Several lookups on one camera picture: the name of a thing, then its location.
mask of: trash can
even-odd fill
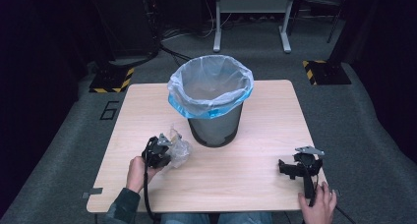
[[[197,142],[224,146],[235,138],[252,72],[232,57],[209,55],[182,65],[168,83],[168,101],[188,119]]]

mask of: person's left hand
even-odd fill
[[[144,173],[145,173],[145,162],[141,156],[133,158],[129,165],[128,178],[126,182],[126,188],[133,192],[140,192],[144,187]],[[154,169],[148,168],[148,183],[152,180],[153,176],[162,170],[162,168]]]

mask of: table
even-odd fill
[[[286,33],[293,0],[216,0],[215,1],[215,37],[213,51],[220,51],[221,13],[284,13],[284,21],[279,27],[282,47],[285,53],[291,52]]]
[[[290,81],[255,81],[236,138],[220,148],[198,144],[167,96],[166,84],[129,87],[93,186],[102,188],[102,194],[89,197],[89,212],[108,210],[126,185],[130,160],[142,153],[150,137],[168,136],[172,125],[193,152],[180,168],[164,169],[153,178],[153,212],[299,209],[303,179],[290,180],[277,167],[278,159],[293,164],[294,148],[313,145]],[[319,180],[326,180],[323,169]],[[146,211],[144,203],[142,199],[138,211]]]

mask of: person's leg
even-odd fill
[[[202,213],[163,213],[161,224],[209,224],[209,216]]]
[[[271,224],[272,214],[270,212],[230,212],[221,213],[218,224]]]

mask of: dark sleeve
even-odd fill
[[[139,200],[141,197],[138,193],[132,192],[127,188],[123,188],[119,196],[110,205],[104,217],[106,224],[129,224],[136,215]]]

